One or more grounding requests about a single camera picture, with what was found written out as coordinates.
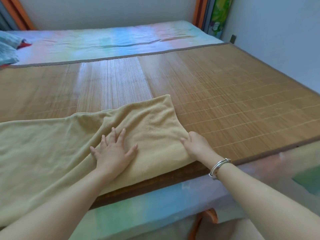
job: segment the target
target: white wall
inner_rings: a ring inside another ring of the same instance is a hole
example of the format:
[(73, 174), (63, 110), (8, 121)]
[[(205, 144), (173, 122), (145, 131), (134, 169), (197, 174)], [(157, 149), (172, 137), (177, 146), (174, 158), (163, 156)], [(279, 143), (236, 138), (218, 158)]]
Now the white wall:
[(320, 93), (320, 0), (234, 0), (222, 40)]
[(196, 0), (20, 0), (39, 30), (191, 22)]

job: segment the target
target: bamboo sleeping mat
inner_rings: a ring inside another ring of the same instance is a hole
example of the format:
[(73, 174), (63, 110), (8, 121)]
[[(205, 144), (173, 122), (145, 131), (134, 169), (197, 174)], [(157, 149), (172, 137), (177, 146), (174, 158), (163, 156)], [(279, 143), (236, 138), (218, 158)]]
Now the bamboo sleeping mat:
[[(320, 96), (225, 44), (0, 71), (0, 122), (116, 109), (170, 94), (187, 131), (236, 164), (320, 138)], [(100, 196), (93, 207), (201, 176), (198, 162)]]

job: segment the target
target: mattress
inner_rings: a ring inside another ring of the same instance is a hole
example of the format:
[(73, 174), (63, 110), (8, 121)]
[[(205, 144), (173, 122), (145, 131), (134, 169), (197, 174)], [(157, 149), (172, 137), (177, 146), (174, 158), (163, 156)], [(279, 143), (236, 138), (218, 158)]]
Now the mattress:
[(60, 31), (10, 31), (30, 47), (17, 51), (14, 66), (70, 64), (153, 54), (223, 41), (187, 21), (132, 27)]

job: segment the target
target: silver bracelet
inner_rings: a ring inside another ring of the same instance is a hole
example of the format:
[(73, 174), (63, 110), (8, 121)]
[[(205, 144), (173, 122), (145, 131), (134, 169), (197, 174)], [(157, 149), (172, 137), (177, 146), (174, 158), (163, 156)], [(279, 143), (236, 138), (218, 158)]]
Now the silver bracelet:
[(218, 179), (218, 178), (217, 178), (218, 169), (219, 169), (222, 165), (224, 165), (225, 163), (231, 163), (231, 160), (228, 159), (228, 158), (225, 158), (224, 160), (219, 161), (219, 162), (211, 169), (211, 171), (210, 171), (210, 173), (209, 173), (209, 176), (210, 176), (212, 179), (214, 179), (214, 180)]

